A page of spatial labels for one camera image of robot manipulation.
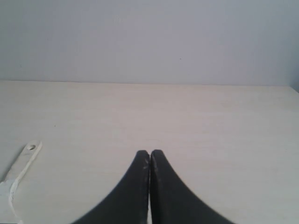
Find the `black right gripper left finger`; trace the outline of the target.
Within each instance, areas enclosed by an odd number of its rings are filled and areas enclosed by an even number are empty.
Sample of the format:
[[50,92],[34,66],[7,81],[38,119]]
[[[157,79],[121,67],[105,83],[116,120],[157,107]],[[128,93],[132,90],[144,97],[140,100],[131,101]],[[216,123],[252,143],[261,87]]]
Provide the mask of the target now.
[[115,188],[75,224],[146,224],[148,218],[150,156],[139,150]]

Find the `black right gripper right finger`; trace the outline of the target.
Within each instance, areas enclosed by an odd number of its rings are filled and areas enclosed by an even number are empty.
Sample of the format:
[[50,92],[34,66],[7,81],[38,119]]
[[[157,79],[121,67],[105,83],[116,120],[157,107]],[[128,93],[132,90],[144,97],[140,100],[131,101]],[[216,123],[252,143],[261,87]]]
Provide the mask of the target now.
[[150,209],[154,224],[229,224],[179,178],[162,150],[150,156]]

